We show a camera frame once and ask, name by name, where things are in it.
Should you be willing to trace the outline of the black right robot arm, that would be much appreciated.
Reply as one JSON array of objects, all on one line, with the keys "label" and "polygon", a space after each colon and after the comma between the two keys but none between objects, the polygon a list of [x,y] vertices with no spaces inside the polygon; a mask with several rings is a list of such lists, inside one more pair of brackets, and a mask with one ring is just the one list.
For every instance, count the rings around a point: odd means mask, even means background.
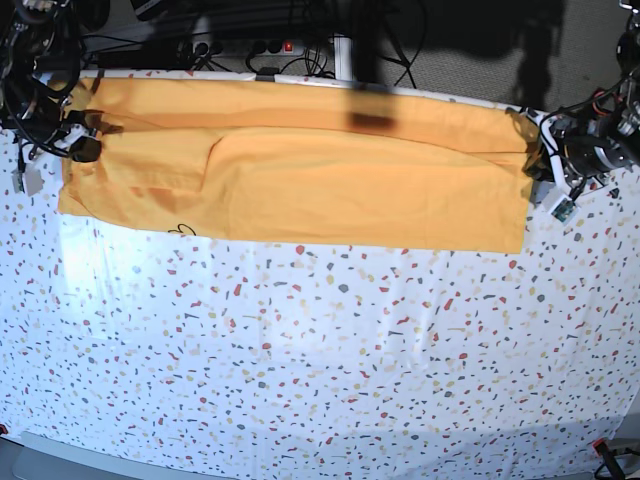
[{"label": "black right robot arm", "polygon": [[102,145],[86,116],[70,107],[86,54],[84,34],[105,25],[108,1],[1,3],[1,128],[38,153],[78,163]]}]

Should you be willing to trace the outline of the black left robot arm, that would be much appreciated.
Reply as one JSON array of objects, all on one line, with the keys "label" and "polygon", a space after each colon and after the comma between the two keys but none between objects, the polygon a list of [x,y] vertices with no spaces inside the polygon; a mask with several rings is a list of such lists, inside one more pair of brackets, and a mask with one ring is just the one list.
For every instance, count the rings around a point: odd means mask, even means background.
[{"label": "black left robot arm", "polygon": [[630,13],[616,49],[619,80],[551,113],[521,111],[538,127],[537,152],[523,172],[554,183],[572,199],[590,181],[602,182],[612,171],[639,163],[639,3],[621,1],[619,7]]}]

